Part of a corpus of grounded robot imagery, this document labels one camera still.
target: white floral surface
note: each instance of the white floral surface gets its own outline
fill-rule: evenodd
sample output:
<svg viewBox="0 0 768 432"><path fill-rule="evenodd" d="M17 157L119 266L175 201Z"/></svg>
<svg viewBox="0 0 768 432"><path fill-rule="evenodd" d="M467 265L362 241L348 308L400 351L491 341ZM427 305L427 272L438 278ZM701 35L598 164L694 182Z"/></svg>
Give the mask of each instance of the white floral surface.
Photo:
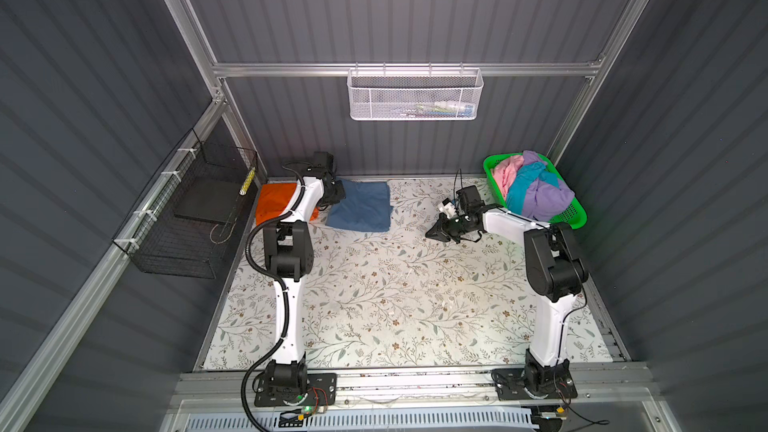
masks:
<svg viewBox="0 0 768 432"><path fill-rule="evenodd" d="M464 180L470 184L492 202L485 179ZM493 234L476 244L427 240L453 180L398 179L389 187L389 232L328 228L327 212L310 224L315 263L302 310L308 365L522 363L536 305L522 246ZM260 261L261 239L254 240ZM274 343L274 313L271 283L241 260L204 368L248 368ZM610 361L588 308L571 315L568 355Z"/></svg>

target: black wire basket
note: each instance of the black wire basket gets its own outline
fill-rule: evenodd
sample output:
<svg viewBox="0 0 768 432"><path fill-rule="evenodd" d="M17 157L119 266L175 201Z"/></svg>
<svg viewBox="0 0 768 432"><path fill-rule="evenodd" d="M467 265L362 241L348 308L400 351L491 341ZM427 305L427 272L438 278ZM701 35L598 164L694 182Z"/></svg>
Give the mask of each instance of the black wire basket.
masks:
<svg viewBox="0 0 768 432"><path fill-rule="evenodd" d="M163 172L168 176L165 184L140 212L132 237L115 238L115 245L139 270L150 274L212 279L228 273L256 198L255 183L244 187L255 176L251 167L256 164L253 150L198 142L175 171ZM189 195L210 184L218 187L220 218L191 217Z"/></svg>

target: folded cloth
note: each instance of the folded cloth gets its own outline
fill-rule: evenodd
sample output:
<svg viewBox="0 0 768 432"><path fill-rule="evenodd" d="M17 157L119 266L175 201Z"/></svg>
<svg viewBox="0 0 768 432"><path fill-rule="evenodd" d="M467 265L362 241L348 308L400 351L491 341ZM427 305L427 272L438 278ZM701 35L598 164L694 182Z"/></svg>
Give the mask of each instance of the folded cloth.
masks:
<svg viewBox="0 0 768 432"><path fill-rule="evenodd" d="M563 180L546 170L547 164L536 152L523 152L524 165L506 198L507 208L521 216L547 222L571 205L575 194Z"/></svg>
<svg viewBox="0 0 768 432"><path fill-rule="evenodd" d="M286 209L293 192L296 190L295 182L284 184L265 184L261 188L259 201L256 204L256 224L277 217ZM312 212L312 218L315 220L320 213L317 209Z"/></svg>
<svg viewBox="0 0 768 432"><path fill-rule="evenodd" d="M504 200L507 199L507 190L513 184L514 178L518 175L518 169L522 165L523 156L517 155L505 158L493 168L493 179L496 181L496 186L498 186Z"/></svg>
<svg viewBox="0 0 768 432"><path fill-rule="evenodd" d="M393 209L389 205L389 185L341 180L346 197L331 207L326 225L356 232L389 231Z"/></svg>

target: corrugated metal wall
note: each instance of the corrugated metal wall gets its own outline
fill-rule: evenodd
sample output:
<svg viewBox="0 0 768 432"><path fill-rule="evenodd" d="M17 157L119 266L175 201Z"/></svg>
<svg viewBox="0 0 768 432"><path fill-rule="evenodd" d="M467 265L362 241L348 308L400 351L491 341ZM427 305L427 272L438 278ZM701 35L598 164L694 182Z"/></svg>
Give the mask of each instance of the corrugated metal wall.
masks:
<svg viewBox="0 0 768 432"><path fill-rule="evenodd" d="M584 83L581 77L490 77L476 120L361 122L350 118L346 80L229 79L273 176L288 158L327 150L341 174L482 172L494 153L545 152Z"/></svg>
<svg viewBox="0 0 768 432"><path fill-rule="evenodd" d="M210 102L162 0L0 0L0 397ZM130 268L28 430L150 430L221 284Z"/></svg>
<svg viewBox="0 0 768 432"><path fill-rule="evenodd" d="M219 62L595 60L627 2L191 1ZM545 152L582 82L487 78L474 121L358 123L343 80L230 79L271 176L317 147L342 173L481 172L493 153Z"/></svg>
<svg viewBox="0 0 768 432"><path fill-rule="evenodd" d="M652 0L563 173L632 357L686 430L762 430L768 0Z"/></svg>

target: orange folded cloth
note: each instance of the orange folded cloth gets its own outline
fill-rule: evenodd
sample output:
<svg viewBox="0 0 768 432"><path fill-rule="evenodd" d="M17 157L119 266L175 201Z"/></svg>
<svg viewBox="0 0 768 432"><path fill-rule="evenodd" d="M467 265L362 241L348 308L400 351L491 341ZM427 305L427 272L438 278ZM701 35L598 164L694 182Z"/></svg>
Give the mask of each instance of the orange folded cloth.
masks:
<svg viewBox="0 0 768 432"><path fill-rule="evenodd" d="M259 194L259 202L256 204L256 224L261 224L283 213L295 190L296 184L290 182L264 185ZM315 220L319 214L320 212L315 208L310 220Z"/></svg>

